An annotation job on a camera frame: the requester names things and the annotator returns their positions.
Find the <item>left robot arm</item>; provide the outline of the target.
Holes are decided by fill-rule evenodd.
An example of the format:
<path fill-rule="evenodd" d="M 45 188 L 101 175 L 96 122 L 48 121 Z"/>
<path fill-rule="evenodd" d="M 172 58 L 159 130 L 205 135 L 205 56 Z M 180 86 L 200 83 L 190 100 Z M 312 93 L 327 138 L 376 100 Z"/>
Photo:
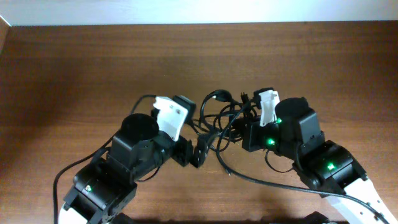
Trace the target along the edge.
<path fill-rule="evenodd" d="M 121 127 L 86 157 L 89 164 L 73 178 L 61 207 L 54 206 L 55 223 L 112 223 L 135 197 L 139 182 L 153 178 L 173 159 L 182 167 L 203 165 L 209 147 L 181 135 L 196 104 L 182 95 L 154 96 L 150 114 L 131 110 Z"/>

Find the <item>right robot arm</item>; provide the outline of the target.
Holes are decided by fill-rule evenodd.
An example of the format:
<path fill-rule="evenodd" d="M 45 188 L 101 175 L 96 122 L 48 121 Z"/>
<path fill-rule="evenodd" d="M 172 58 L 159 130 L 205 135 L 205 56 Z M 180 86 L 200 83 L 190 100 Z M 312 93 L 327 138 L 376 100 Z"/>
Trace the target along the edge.
<path fill-rule="evenodd" d="M 253 100 L 232 123 L 243 149 L 266 149 L 291 159 L 301 182 L 349 223 L 397 223 L 352 153 L 325 138 L 304 97 L 280 100 L 277 91 L 264 88 L 254 92 Z"/>

